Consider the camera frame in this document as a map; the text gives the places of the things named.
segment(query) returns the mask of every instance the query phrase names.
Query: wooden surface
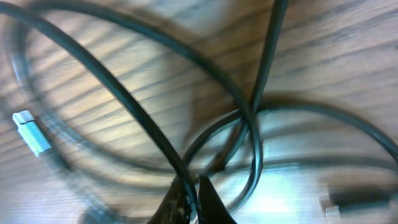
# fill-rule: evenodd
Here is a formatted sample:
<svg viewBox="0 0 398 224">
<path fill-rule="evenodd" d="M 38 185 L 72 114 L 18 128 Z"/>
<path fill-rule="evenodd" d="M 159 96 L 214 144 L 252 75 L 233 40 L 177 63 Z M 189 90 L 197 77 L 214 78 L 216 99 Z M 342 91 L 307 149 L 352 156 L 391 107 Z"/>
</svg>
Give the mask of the wooden surface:
<svg viewBox="0 0 398 224">
<path fill-rule="evenodd" d="M 249 97 L 272 1 L 116 0 L 101 4 L 130 13 L 211 58 Z M 151 114 L 182 155 L 212 121 L 233 109 L 231 97 L 198 67 L 169 49 L 112 24 L 70 12 L 47 18 L 100 59 Z M 1 27 L 6 18 L 0 17 Z M 291 0 L 266 92 L 293 91 L 328 100 L 370 119 L 398 140 L 398 1 Z M 36 32 L 29 38 L 35 80 L 70 126 L 97 144 L 129 157 L 169 167 L 121 105 L 78 62 Z M 13 111 L 29 108 L 6 55 L 1 55 L 0 223 L 77 223 L 85 205 L 36 159 L 16 132 Z M 345 125 L 306 113 L 259 118 L 266 159 L 305 154 L 365 154 L 390 160 L 375 142 Z M 222 150 L 228 131 L 215 137 L 194 166 Z M 243 146 L 239 158 L 249 155 Z M 167 185 L 153 176 L 116 166 L 62 145 L 71 161 L 116 180 Z M 246 174 L 213 179 L 228 203 Z M 265 172 L 254 196 L 234 214 L 238 223 L 397 223 L 396 208 L 327 217 L 319 198 L 329 185 L 388 184 L 378 169 L 335 167 Z M 150 216 L 164 193 L 82 184 L 130 216 Z"/>
</svg>

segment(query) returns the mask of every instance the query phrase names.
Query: black cable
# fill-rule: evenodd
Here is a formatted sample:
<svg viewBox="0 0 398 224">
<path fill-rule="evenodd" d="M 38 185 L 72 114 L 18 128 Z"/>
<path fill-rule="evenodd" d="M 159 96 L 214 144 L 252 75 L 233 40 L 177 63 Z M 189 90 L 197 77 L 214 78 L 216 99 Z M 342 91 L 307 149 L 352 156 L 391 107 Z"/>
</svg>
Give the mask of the black cable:
<svg viewBox="0 0 398 224">
<path fill-rule="evenodd" d="M 224 71 L 214 66 L 211 61 L 209 61 L 205 57 L 202 57 L 199 53 L 195 52 L 189 46 L 169 37 L 168 35 L 162 33 L 154 27 L 143 24 L 142 22 L 137 21 L 129 17 L 128 15 L 119 14 L 105 7 L 97 6 L 86 2 L 61 2 L 45 0 L 33 2 L 32 4 L 28 5 L 28 9 L 30 11 L 39 14 L 45 13 L 49 10 L 79 12 L 113 22 L 116 25 L 143 34 L 157 42 L 160 42 L 170 47 L 176 53 L 183 55 L 184 57 L 190 59 L 192 62 L 195 62 L 202 69 L 204 69 L 204 71 L 208 72 L 215 80 L 220 82 L 224 86 L 224 88 L 226 88 L 232 94 L 235 102 L 239 107 L 239 110 L 225 116 L 223 119 L 211 125 L 207 130 L 200 134 L 199 137 L 188 148 L 187 153 L 184 155 L 182 160 L 179 158 L 178 154 L 175 152 L 174 148 L 171 146 L 167 138 L 160 131 L 159 127 L 153 122 L 153 120 L 151 120 L 150 116 L 130 95 L 130 93 L 122 86 L 122 84 L 120 84 L 117 79 L 109 71 L 107 71 L 107 69 L 99 61 L 97 61 L 97 59 L 94 58 L 94 56 L 92 56 L 82 46 L 77 44 L 71 37 L 63 33 L 61 30 L 59 30 L 46 20 L 41 19 L 40 17 L 35 16 L 33 13 L 25 11 L 12 4 L 1 2 L 0 13 L 11 16 L 17 19 L 19 22 L 22 22 L 25 25 L 34 27 L 41 31 L 41 33 L 45 34 L 55 43 L 70 52 L 88 70 L 90 70 L 103 85 L 108 88 L 108 90 L 124 105 L 124 107 L 133 115 L 133 117 L 135 117 L 135 119 L 152 138 L 152 140 L 159 147 L 159 149 L 165 154 L 166 158 L 177 173 L 178 180 L 181 181 L 186 193 L 189 196 L 192 209 L 197 209 L 198 215 L 200 216 L 200 206 L 197 202 L 195 187 L 193 185 L 193 181 L 190 177 L 187 167 L 196 155 L 196 153 L 204 145 L 204 143 L 206 143 L 212 136 L 216 135 L 218 132 L 225 129 L 226 127 L 238 123 L 240 124 L 239 129 L 236 130 L 238 134 L 232 142 L 231 147 L 227 147 L 227 149 L 216 158 L 215 163 L 213 163 L 210 167 L 211 172 L 207 174 L 210 175 L 216 171 L 224 169 L 225 165 L 238 150 L 238 147 L 241 145 L 248 131 L 250 131 L 253 146 L 253 162 L 252 164 L 250 164 L 249 167 L 252 171 L 244 190 L 228 206 L 230 212 L 239 208 L 239 206 L 241 206 L 253 193 L 259 181 L 263 165 L 261 149 L 262 146 L 259 137 L 259 130 L 255 123 L 256 112 L 261 114 L 280 110 L 304 110 L 330 116 L 344 123 L 348 123 L 366 133 L 368 136 L 376 140 L 385 150 L 388 151 L 393 159 L 398 162 L 398 147 L 396 143 L 371 123 L 347 111 L 343 111 L 341 109 L 323 103 L 301 100 L 299 98 L 286 96 L 268 97 L 265 102 L 260 105 L 262 92 L 264 90 L 269 70 L 271 68 L 271 63 L 286 7 L 287 0 L 276 0 L 274 3 L 274 7 L 272 8 L 272 15 L 270 19 L 268 33 L 266 36 L 266 43 L 264 44 L 264 49 L 261 57 L 261 65 L 257 74 L 256 86 L 254 87 L 251 97 L 251 107 L 249 107 L 249 103 L 244 99 L 241 90 L 227 77 Z M 147 164 L 142 164 L 134 159 L 126 159 L 122 156 L 112 154 L 109 151 L 99 148 L 89 140 L 81 137 L 77 132 L 72 130 L 72 128 L 68 127 L 65 122 L 63 122 L 53 111 L 51 111 L 51 109 L 47 106 L 45 100 L 40 97 L 39 91 L 36 90 L 34 84 L 29 78 L 29 63 L 27 61 L 27 57 L 25 56 L 25 41 L 29 28 L 22 23 L 16 23 L 11 26 L 10 34 L 13 41 L 10 41 L 11 45 L 7 46 L 10 47 L 10 58 L 13 63 L 17 78 L 22 83 L 22 89 L 25 90 L 25 87 L 27 87 L 30 93 L 33 93 L 34 100 L 37 102 L 40 108 L 40 110 L 38 111 L 40 111 L 41 113 L 39 114 L 42 114 L 43 118 L 45 118 L 47 127 L 55 128 L 55 132 L 57 134 L 61 134 L 62 136 L 66 136 L 69 139 L 73 139 L 75 142 L 82 144 L 86 148 L 101 153 L 102 155 L 105 155 L 106 157 L 114 161 L 118 161 L 123 164 L 129 164 L 133 167 L 138 167 L 145 170 L 151 170 L 154 172 L 170 172 L 170 169 L 161 169 L 148 166 Z M 279 161 L 280 164 L 287 162 L 289 162 L 289 160 Z M 312 160 L 311 158 L 307 158 L 307 160 L 305 158 L 303 158 L 302 160 L 298 160 L 298 163 L 303 166 L 306 164 L 332 165 L 339 164 L 339 162 L 344 164 L 347 163 L 347 160 L 338 157 L 336 157 L 335 160 L 330 161 L 325 158 L 319 157 L 315 158 L 315 160 L 314 158 Z M 370 166 L 380 165 L 382 167 L 381 163 L 378 163 L 377 161 L 373 161 L 374 163 L 372 164 L 372 160 L 370 159 L 368 160 L 368 162 L 370 162 Z M 227 166 L 225 172 L 229 173 L 231 172 L 231 169 L 247 169 L 247 166 L 232 166 L 232 168 Z"/>
</svg>

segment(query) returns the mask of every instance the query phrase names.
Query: cord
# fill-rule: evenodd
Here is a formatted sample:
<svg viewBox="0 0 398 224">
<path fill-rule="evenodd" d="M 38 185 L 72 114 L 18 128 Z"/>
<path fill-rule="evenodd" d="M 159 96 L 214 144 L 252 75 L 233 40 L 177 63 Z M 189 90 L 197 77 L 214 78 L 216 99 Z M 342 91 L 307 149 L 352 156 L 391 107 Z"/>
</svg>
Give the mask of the cord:
<svg viewBox="0 0 398 224">
<path fill-rule="evenodd" d="M 268 97 L 261 104 L 262 92 L 267 81 L 269 70 L 271 68 L 272 59 L 274 56 L 277 39 L 280 32 L 280 27 L 284 18 L 284 12 L 287 7 L 287 0 L 279 0 L 274 2 L 272 8 L 272 14 L 268 32 L 266 35 L 266 41 L 261 57 L 261 64 L 257 74 L 256 85 L 253 89 L 252 97 L 249 102 L 243 97 L 241 90 L 228 78 L 226 73 L 216 67 L 211 61 L 201 56 L 198 52 L 191 49 L 189 46 L 173 39 L 169 35 L 166 35 L 156 29 L 155 27 L 148 26 L 142 22 L 131 18 L 129 15 L 120 14 L 114 12 L 105 7 L 97 6 L 95 4 L 87 2 L 75 2 L 75 1 L 37 1 L 28 5 L 28 11 L 21 9 L 20 7 L 14 6 L 9 3 L 0 3 L 0 13 L 6 14 L 18 20 L 18 23 L 13 23 L 11 26 L 10 37 L 13 41 L 10 41 L 9 56 L 14 66 L 15 74 L 17 79 L 21 83 L 22 91 L 27 91 L 34 95 L 35 103 L 40 108 L 37 111 L 38 114 L 42 114 L 42 118 L 45 121 L 47 128 L 53 130 L 55 133 L 61 136 L 74 140 L 75 143 L 83 145 L 84 149 L 92 150 L 98 154 L 102 154 L 104 157 L 117 161 L 123 164 L 129 164 L 132 167 L 138 167 L 144 170 L 150 170 L 152 172 L 163 172 L 170 173 L 170 169 L 162 169 L 158 167 L 148 166 L 147 164 L 140 163 L 134 159 L 125 158 L 123 156 L 113 154 L 105 149 L 96 146 L 94 143 L 80 136 L 76 131 L 72 130 L 65 122 L 63 122 L 46 104 L 45 100 L 40 97 L 39 91 L 36 89 L 34 84 L 30 81 L 29 75 L 29 62 L 26 57 L 26 37 L 29 31 L 28 26 L 39 30 L 41 33 L 52 39 L 55 43 L 62 46 L 65 50 L 71 53 L 76 59 L 78 59 L 89 71 L 91 71 L 96 78 L 117 98 L 122 105 L 131 113 L 131 115 L 137 120 L 142 126 L 144 131 L 152 138 L 153 142 L 157 147 L 164 153 L 167 160 L 172 165 L 178 178 L 176 181 L 180 181 L 189 197 L 189 204 L 193 211 L 197 211 L 199 220 L 201 220 L 200 205 L 197 200 L 195 191 L 194 181 L 191 179 L 190 172 L 187 167 L 192 161 L 196 153 L 211 137 L 216 133 L 225 129 L 228 126 L 237 125 L 235 131 L 237 132 L 236 137 L 227 147 L 225 151 L 219 154 L 213 161 L 209 170 L 206 170 L 207 175 L 214 174 L 225 168 L 225 165 L 233 157 L 242 144 L 244 137 L 250 131 L 250 138 L 253 146 L 253 160 L 252 164 L 249 165 L 251 173 L 249 180 L 244 190 L 228 205 L 230 212 L 238 209 L 246 200 L 251 196 L 256 188 L 259 181 L 263 159 L 262 159 L 262 144 L 259 137 L 259 130 L 256 126 L 256 113 L 271 113 L 273 111 L 280 110 L 304 110 L 311 111 L 332 118 L 338 119 L 344 123 L 348 123 L 355 128 L 358 128 L 362 132 L 369 135 L 375 141 L 377 141 L 392 157 L 398 162 L 398 147 L 395 142 L 384 134 L 380 129 L 367 122 L 366 120 L 351 114 L 347 111 L 334 108 L 330 105 L 323 103 L 317 103 L 307 100 L 301 100 L 298 98 L 286 97 L 286 96 L 273 96 Z M 234 98 L 239 110 L 230 113 L 223 119 L 219 120 L 215 124 L 211 125 L 205 130 L 199 137 L 193 142 L 188 148 L 187 153 L 183 159 L 179 158 L 175 149 L 169 143 L 167 138 L 161 132 L 159 127 L 151 120 L 150 116 L 140 106 L 140 104 L 134 99 L 133 96 L 123 87 L 121 83 L 110 73 L 97 59 L 94 58 L 84 47 L 80 46 L 75 40 L 66 35 L 60 29 L 36 16 L 34 13 L 42 14 L 49 10 L 63 10 L 79 12 L 82 14 L 88 14 L 97 18 L 113 22 L 114 24 L 121 26 L 125 29 L 129 29 L 134 32 L 138 32 L 142 35 L 147 36 L 154 41 L 160 42 L 176 53 L 186 57 L 192 62 L 200 66 L 204 71 L 208 72 L 215 80 L 217 80 Z M 330 161 L 330 164 L 344 163 L 344 159 L 335 158 L 335 161 Z M 327 159 L 323 158 L 320 160 L 305 160 L 303 159 L 302 164 L 327 164 Z M 247 169 L 248 166 L 232 166 L 232 170 Z M 230 167 L 226 167 L 225 172 L 230 172 Z"/>
</svg>

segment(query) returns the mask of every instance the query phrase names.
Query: metal connector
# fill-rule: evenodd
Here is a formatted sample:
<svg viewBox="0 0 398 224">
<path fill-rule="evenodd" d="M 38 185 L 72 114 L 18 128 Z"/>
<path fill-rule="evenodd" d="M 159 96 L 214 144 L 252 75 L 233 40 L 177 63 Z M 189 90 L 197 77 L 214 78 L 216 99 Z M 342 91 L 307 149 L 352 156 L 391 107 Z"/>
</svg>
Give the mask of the metal connector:
<svg viewBox="0 0 398 224">
<path fill-rule="evenodd" d="M 39 156 L 41 152 L 51 148 L 50 143 L 36 125 L 31 113 L 27 110 L 12 115 L 12 120 L 17 124 L 18 132 L 30 147 L 30 150 Z"/>
</svg>

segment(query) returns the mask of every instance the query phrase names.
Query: cable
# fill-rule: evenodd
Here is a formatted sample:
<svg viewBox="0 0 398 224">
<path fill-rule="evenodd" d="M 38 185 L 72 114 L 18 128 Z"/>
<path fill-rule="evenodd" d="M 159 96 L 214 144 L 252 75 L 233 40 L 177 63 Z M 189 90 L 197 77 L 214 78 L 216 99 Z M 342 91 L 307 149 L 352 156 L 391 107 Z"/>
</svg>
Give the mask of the cable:
<svg viewBox="0 0 398 224">
<path fill-rule="evenodd" d="M 26 91 L 27 94 L 33 94 L 34 101 L 37 103 L 36 111 L 44 119 L 46 127 L 52 130 L 54 133 L 61 135 L 61 137 L 72 139 L 75 143 L 83 146 L 84 149 L 92 150 L 95 153 L 101 154 L 104 157 L 116 161 L 121 164 L 128 164 L 131 167 L 140 168 L 143 170 L 149 170 L 152 172 L 171 173 L 170 169 L 163 169 L 158 167 L 148 166 L 135 159 L 125 158 L 123 156 L 113 154 L 105 149 L 96 146 L 93 142 L 83 138 L 76 131 L 70 128 L 64 121 L 62 121 L 54 111 L 52 111 L 47 105 L 45 99 L 40 97 L 39 91 L 36 89 L 32 80 L 30 80 L 29 62 L 26 57 L 26 38 L 29 32 L 29 27 L 33 27 L 39 30 L 41 33 L 52 39 L 56 44 L 63 47 L 70 54 L 72 54 L 77 60 L 79 60 L 89 71 L 96 76 L 96 78 L 118 99 L 121 104 L 131 113 L 131 115 L 137 120 L 142 126 L 144 131 L 151 137 L 157 147 L 164 153 L 167 160 L 172 165 L 178 178 L 175 181 L 182 183 L 186 194 L 189 197 L 189 205 L 192 211 L 197 211 L 198 219 L 201 221 L 200 205 L 197 200 L 196 190 L 194 181 L 187 169 L 189 163 L 195 157 L 200 148 L 218 132 L 225 128 L 237 125 L 235 129 L 236 135 L 229 147 L 226 148 L 221 154 L 219 154 L 213 161 L 209 170 L 205 171 L 206 175 L 212 175 L 215 172 L 225 169 L 226 174 L 235 172 L 234 170 L 242 170 L 251 168 L 249 179 L 243 191 L 228 205 L 229 212 L 233 212 L 238 209 L 246 200 L 251 196 L 256 188 L 256 185 L 261 176 L 263 159 L 262 159 L 262 144 L 259 136 L 259 130 L 256 125 L 256 113 L 267 114 L 274 111 L 281 110 L 300 110 L 300 111 L 311 111 L 315 113 L 324 114 L 326 116 L 335 118 L 344 123 L 350 124 L 355 128 L 366 133 L 368 136 L 377 141 L 392 157 L 398 162 L 398 146 L 396 143 L 384 134 L 380 129 L 369 123 L 368 121 L 356 116 L 355 114 L 343 111 L 333 106 L 318 103 L 300 98 L 293 98 L 291 96 L 270 96 L 267 97 L 263 103 L 261 103 L 262 92 L 267 81 L 269 70 L 271 68 L 272 59 L 274 56 L 277 39 L 279 37 L 280 28 L 284 18 L 284 13 L 287 7 L 288 0 L 276 0 L 272 7 L 271 18 L 269 22 L 269 28 L 266 35 L 266 41 L 264 44 L 261 64 L 257 73 L 256 84 L 253 89 L 250 104 L 243 97 L 242 91 L 228 78 L 226 73 L 216 67 L 211 61 L 203 57 L 198 52 L 191 49 L 189 46 L 173 39 L 169 35 L 164 34 L 155 27 L 148 26 L 136 19 L 131 18 L 129 15 L 120 14 L 107 9 L 102 6 L 87 2 L 75 2 L 75 1 L 37 1 L 27 6 L 28 11 L 21 9 L 20 7 L 14 6 L 9 3 L 0 2 L 0 13 L 13 17 L 19 22 L 13 23 L 10 31 L 9 43 L 6 46 L 9 47 L 9 56 L 13 64 L 17 79 L 20 81 L 22 91 Z M 192 62 L 200 66 L 204 71 L 209 73 L 215 80 L 217 80 L 234 98 L 235 103 L 238 106 L 238 110 L 230 113 L 221 120 L 217 121 L 206 129 L 199 137 L 193 142 L 188 148 L 183 159 L 179 158 L 175 149 L 169 143 L 168 139 L 164 136 L 159 127 L 153 122 L 150 116 L 140 106 L 140 104 L 134 99 L 133 96 L 123 87 L 123 85 L 117 81 L 117 79 L 110 73 L 97 59 L 94 58 L 84 47 L 79 45 L 75 40 L 66 35 L 60 29 L 36 16 L 34 13 L 43 14 L 51 10 L 63 10 L 78 12 L 82 14 L 91 15 L 102 20 L 112 22 L 125 29 L 129 29 L 134 32 L 138 32 L 154 41 L 157 41 L 165 46 L 171 48 L 176 53 L 186 57 Z M 250 138 L 253 146 L 253 159 L 250 165 L 243 166 L 226 166 L 228 161 L 234 156 L 239 146 L 242 144 L 243 139 L 250 131 Z M 53 156 L 46 156 L 50 160 L 61 161 L 63 168 L 69 170 L 75 174 L 74 168 L 68 161 L 56 153 L 56 158 Z M 335 160 L 328 160 L 324 157 L 318 158 L 302 158 L 296 160 L 301 166 L 305 165 L 336 165 L 346 164 L 347 160 L 344 158 L 336 157 Z M 279 165 L 292 162 L 294 160 L 281 160 Z M 370 166 L 382 167 L 378 161 L 372 161 L 371 159 L 363 162 L 369 162 Z M 90 172 L 84 172 L 92 177 L 95 175 Z M 83 192 L 84 197 L 93 198 L 89 193 Z M 98 211 L 108 210 L 102 202 L 96 202 L 96 199 L 90 199 L 90 203 L 98 204 Z"/>
</svg>

